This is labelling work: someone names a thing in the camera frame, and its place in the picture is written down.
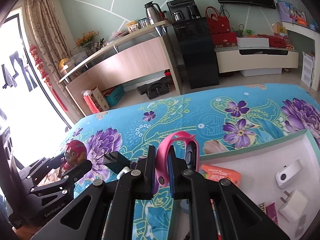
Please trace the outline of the white charger cube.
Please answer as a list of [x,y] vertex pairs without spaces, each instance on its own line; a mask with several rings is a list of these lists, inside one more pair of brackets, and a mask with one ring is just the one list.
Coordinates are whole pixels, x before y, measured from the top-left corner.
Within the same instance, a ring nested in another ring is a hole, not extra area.
[[308,199],[297,189],[284,191],[285,198],[280,197],[282,204],[278,212],[290,223],[298,221],[308,203]]

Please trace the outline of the cream TV console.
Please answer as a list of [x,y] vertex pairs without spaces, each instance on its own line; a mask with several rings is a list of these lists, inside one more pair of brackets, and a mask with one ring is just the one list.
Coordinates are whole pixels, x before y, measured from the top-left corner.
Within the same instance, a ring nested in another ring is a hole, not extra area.
[[246,76],[279,73],[297,68],[299,53],[273,47],[224,47],[215,49],[219,73],[244,72]]

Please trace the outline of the black power adapter plug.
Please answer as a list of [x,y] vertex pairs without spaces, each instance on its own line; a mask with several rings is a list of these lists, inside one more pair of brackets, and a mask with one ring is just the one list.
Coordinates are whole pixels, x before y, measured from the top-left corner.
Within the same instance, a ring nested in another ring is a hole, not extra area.
[[119,174],[125,167],[130,168],[130,161],[118,151],[105,153],[103,164],[111,171]]

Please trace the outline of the pink brown toy puppy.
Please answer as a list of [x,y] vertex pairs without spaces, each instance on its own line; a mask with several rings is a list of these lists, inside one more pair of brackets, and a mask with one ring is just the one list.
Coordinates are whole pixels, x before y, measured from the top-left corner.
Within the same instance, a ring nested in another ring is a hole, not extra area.
[[87,159],[87,148],[83,142],[72,140],[68,142],[67,148],[63,155],[63,161],[60,166],[60,178],[71,168],[79,165]]

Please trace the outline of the red gift bag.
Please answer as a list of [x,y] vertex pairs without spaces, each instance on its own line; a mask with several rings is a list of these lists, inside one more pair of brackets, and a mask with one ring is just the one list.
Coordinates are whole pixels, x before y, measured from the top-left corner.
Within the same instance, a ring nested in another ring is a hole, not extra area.
[[222,16],[215,7],[206,8],[206,20],[211,34],[223,34],[231,31],[229,19]]

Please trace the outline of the white hair claw clip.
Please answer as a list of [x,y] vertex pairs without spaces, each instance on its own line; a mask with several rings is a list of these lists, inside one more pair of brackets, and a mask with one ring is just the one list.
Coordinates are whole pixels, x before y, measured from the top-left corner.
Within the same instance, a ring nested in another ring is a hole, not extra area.
[[127,174],[128,172],[131,172],[131,168],[128,166],[125,166],[118,174],[117,174],[117,179],[119,180],[121,176]]

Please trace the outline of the gold patterned lighter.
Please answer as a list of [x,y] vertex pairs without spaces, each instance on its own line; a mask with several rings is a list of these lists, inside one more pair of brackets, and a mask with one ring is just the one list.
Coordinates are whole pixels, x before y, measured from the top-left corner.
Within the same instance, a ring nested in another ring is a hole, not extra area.
[[261,211],[263,211],[264,214],[267,214],[267,210],[266,210],[266,205],[265,205],[265,203],[260,203],[260,204],[258,204],[257,206],[259,207],[259,209],[260,209]]

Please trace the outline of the red white paper bag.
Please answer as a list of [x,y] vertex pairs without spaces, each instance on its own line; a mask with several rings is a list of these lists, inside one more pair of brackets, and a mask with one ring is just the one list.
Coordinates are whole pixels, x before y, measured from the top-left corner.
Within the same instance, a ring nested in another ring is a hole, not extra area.
[[86,105],[93,114],[105,112],[110,109],[105,97],[98,87],[81,92]]

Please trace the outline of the floral blue table cloth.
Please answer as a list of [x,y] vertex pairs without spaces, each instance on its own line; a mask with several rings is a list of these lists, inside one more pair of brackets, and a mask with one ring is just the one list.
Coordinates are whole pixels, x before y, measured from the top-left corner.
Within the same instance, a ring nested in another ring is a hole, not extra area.
[[[103,164],[105,153],[118,151],[133,170],[149,146],[155,146],[154,195],[136,201],[131,239],[172,239],[183,226],[181,200],[170,192],[171,146],[188,169],[203,175],[203,155],[257,146],[303,130],[310,131],[319,147],[319,104],[296,85],[274,83],[212,89],[89,115],[76,124],[68,141],[85,143],[92,168],[76,182],[75,198],[35,239],[104,239],[105,184],[117,180]],[[219,205],[212,203],[218,239],[291,239],[240,186],[229,179],[216,182],[222,194]]]

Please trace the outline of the beige patterned curtain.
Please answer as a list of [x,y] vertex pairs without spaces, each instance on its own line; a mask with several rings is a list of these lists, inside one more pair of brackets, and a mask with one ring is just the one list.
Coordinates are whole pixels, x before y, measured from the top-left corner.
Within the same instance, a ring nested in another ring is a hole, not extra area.
[[84,115],[74,103],[66,89],[66,85],[60,83],[61,73],[59,63],[62,59],[70,58],[71,51],[61,30],[57,18],[53,0],[25,0],[26,19],[37,46],[41,59],[44,61],[44,69],[50,76],[50,82],[55,90],[57,102],[69,117],[76,123]]

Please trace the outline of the black water dispenser cabinet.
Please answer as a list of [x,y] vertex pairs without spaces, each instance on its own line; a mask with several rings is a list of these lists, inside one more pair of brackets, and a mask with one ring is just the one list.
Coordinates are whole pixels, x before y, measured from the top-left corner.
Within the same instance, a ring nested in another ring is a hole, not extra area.
[[172,0],[167,7],[191,89],[219,84],[219,67],[207,20],[194,0]]

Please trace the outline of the red gift box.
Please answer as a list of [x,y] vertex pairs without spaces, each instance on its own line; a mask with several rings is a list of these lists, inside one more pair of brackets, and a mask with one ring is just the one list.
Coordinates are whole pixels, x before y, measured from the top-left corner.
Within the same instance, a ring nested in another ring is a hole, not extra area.
[[235,32],[212,34],[211,38],[214,48],[237,46],[237,36]]

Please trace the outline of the purple lighter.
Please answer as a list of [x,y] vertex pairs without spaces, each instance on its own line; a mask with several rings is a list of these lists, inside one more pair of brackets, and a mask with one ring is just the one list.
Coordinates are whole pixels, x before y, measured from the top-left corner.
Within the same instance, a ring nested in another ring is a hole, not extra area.
[[278,218],[277,218],[275,203],[272,203],[266,207],[266,214],[275,224],[278,225]]

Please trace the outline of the curved wooden shelf desk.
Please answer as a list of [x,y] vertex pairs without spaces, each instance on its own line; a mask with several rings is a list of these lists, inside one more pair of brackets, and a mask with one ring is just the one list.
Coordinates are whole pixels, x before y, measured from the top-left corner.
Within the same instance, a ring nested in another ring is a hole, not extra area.
[[80,109],[83,116],[92,114],[84,101],[82,95],[84,90],[95,87],[100,90],[106,90],[162,70],[170,70],[176,93],[178,95],[182,94],[182,81],[167,30],[167,27],[171,25],[172,23],[169,20],[163,20],[121,37],[86,58],[60,79],[59,82],[62,83],[82,67],[87,66],[88,63],[103,56],[112,49],[116,50],[117,47],[122,44],[154,31],[158,33],[157,37],[140,42],[121,52],[116,52],[115,55],[108,57],[89,68],[66,85],[67,92]]

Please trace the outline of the red hanging chinese ornament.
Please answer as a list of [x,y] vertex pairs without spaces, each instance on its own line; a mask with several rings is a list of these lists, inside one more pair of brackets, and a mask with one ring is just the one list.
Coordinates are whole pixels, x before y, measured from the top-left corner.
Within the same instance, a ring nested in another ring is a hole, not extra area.
[[62,102],[62,100],[60,99],[60,97],[58,96],[57,92],[55,91],[55,89],[52,86],[52,83],[50,81],[50,76],[49,74],[44,70],[44,61],[39,57],[39,53],[38,53],[38,49],[37,46],[31,44],[30,48],[29,48],[29,52],[31,53],[36,67],[39,70],[40,74],[41,74],[41,79],[44,81],[44,83],[47,85],[47,87],[49,88],[49,90],[51,91],[53,97],[55,98],[55,100],[57,101],[57,103],[60,105],[60,107],[63,109],[63,111],[65,113],[68,112],[67,107],[65,106],[65,104]]

